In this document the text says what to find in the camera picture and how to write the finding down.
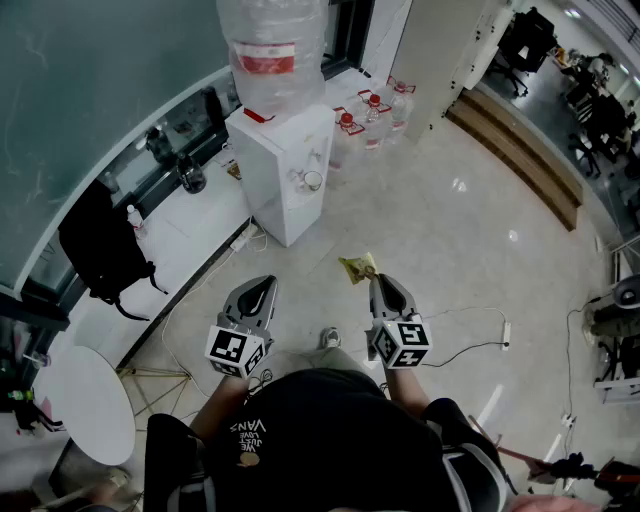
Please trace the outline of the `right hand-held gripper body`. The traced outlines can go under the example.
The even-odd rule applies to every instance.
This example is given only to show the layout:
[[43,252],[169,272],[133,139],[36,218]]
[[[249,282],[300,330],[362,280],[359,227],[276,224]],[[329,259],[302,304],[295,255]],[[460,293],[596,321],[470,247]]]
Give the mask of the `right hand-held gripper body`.
[[422,316],[386,312],[372,315],[372,327],[365,332],[367,360],[385,369],[419,366],[431,350],[431,330]]

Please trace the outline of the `dark window frame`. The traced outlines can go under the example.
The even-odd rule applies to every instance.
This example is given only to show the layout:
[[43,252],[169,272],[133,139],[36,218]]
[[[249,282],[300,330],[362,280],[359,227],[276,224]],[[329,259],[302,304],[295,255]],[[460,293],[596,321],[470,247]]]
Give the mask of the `dark window frame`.
[[328,6],[321,63],[326,81],[349,69],[362,70],[375,0],[329,0]]

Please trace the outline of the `black backpack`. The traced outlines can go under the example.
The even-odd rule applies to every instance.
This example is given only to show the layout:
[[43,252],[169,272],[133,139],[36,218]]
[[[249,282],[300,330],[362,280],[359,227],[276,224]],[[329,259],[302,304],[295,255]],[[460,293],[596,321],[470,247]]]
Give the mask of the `black backpack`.
[[58,232],[64,253],[92,298],[114,306],[130,320],[149,320],[127,312],[120,295],[140,280],[156,286],[156,267],[144,256],[125,211],[113,206],[107,186],[92,182]]

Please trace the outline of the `large clear water jug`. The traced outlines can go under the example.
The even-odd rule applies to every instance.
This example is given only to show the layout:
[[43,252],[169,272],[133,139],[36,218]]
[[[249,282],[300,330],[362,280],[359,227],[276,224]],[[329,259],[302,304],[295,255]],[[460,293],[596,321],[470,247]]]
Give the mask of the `large clear water jug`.
[[216,0],[216,6],[244,108],[269,121],[323,98],[328,0]]

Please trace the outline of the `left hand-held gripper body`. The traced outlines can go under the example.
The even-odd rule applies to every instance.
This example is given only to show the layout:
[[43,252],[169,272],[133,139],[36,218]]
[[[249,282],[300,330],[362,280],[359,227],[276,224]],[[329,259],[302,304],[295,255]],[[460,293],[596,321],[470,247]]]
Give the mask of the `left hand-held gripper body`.
[[227,376],[248,379],[265,359],[273,343],[268,316],[244,317],[241,320],[219,313],[209,330],[205,357],[213,369]]

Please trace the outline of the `dark glass bottle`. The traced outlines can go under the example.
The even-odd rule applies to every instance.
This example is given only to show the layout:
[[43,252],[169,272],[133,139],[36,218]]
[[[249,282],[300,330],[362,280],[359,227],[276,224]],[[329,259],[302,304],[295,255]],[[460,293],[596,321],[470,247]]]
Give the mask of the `dark glass bottle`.
[[176,156],[176,170],[183,188],[190,194],[201,192],[207,184],[200,165],[190,155],[180,152]]

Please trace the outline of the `small clear water bottle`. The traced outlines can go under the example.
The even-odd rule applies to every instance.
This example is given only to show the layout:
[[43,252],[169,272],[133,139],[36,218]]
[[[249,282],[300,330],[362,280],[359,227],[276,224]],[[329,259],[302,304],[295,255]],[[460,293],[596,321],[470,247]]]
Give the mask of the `small clear water bottle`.
[[135,237],[138,240],[144,239],[147,236],[147,229],[142,214],[133,204],[129,204],[126,207],[126,211],[127,219],[133,228]]

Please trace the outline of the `black office chair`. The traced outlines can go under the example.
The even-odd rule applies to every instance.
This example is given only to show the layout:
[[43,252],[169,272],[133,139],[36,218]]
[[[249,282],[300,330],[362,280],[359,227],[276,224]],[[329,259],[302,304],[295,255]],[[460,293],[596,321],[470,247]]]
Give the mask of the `black office chair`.
[[528,87],[516,72],[535,73],[549,53],[557,46],[554,25],[536,7],[516,13],[509,30],[498,44],[498,57],[487,72],[500,74],[514,88],[513,96],[525,97]]

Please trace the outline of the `white partition panel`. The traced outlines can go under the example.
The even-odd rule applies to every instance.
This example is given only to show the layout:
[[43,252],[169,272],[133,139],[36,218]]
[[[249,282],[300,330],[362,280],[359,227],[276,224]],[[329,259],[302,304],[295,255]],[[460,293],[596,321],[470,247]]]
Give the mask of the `white partition panel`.
[[481,54],[504,33],[513,0],[412,0],[390,76],[415,88],[404,135],[416,143],[433,129]]

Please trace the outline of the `round white table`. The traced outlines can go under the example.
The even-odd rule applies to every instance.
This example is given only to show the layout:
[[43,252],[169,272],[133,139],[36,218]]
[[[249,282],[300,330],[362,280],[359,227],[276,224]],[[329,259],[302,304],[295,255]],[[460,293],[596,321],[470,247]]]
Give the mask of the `round white table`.
[[98,463],[125,463],[135,445],[134,413],[109,362],[90,348],[74,346],[52,363],[45,376],[54,417],[75,445]]

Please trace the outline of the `person's black t-shirt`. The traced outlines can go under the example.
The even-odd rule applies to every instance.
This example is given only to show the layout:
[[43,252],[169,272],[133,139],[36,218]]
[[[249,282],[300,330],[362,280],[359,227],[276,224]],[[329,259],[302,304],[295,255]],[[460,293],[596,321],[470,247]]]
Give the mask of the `person's black t-shirt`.
[[507,495],[453,400],[411,413],[354,370],[300,370],[228,416],[147,425],[143,512],[503,512]]

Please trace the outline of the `wooden step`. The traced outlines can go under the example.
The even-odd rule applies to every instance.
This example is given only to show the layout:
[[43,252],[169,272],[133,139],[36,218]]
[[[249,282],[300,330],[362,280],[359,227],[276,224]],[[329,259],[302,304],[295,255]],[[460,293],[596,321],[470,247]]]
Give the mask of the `wooden step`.
[[445,117],[509,167],[567,231],[576,229],[582,187],[569,166],[531,129],[476,90],[461,93]]

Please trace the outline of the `white water dispenser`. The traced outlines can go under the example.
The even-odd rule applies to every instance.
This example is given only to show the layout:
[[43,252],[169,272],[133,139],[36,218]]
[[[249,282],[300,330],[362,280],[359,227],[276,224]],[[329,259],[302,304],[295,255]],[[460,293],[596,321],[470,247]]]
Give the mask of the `white water dispenser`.
[[[259,123],[241,110],[226,119],[250,211],[285,247],[321,215],[334,124],[335,112],[323,104],[281,122]],[[308,171],[323,176],[317,192],[304,185]]]

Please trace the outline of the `person's right forearm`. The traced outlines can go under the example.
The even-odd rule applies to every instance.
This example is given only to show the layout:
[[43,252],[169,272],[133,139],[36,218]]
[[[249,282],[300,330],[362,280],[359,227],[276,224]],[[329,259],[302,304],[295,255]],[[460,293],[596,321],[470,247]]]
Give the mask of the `person's right forearm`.
[[413,417],[420,418],[429,406],[430,399],[413,370],[386,368],[384,373],[391,400]]

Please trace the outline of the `red-handled tool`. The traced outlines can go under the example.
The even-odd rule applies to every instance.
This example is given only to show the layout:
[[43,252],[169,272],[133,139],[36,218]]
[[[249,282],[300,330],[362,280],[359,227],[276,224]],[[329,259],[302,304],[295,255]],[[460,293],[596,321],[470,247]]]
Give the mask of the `red-handled tool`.
[[551,485],[559,480],[568,483],[570,480],[590,480],[597,489],[605,491],[613,499],[634,496],[640,499],[640,466],[633,466],[611,458],[600,469],[584,462],[581,453],[571,453],[555,462],[541,459],[510,450],[493,443],[497,451],[508,457],[524,462],[529,469],[528,480]]

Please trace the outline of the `person's left forearm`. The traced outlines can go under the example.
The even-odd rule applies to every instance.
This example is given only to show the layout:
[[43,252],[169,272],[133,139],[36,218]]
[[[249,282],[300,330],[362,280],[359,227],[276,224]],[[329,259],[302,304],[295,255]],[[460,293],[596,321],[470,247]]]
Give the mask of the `person's left forearm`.
[[221,427],[243,406],[248,394],[248,380],[225,376],[195,415],[190,429],[205,444],[211,443]]

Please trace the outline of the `person's grey trouser leg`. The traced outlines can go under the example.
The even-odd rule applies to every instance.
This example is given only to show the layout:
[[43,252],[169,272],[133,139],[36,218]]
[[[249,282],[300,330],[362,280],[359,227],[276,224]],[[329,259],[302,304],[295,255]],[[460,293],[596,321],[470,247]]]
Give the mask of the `person's grey trouser leg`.
[[270,368],[277,379],[293,373],[302,373],[305,377],[322,381],[373,383],[363,368],[341,348],[277,353],[271,359]]

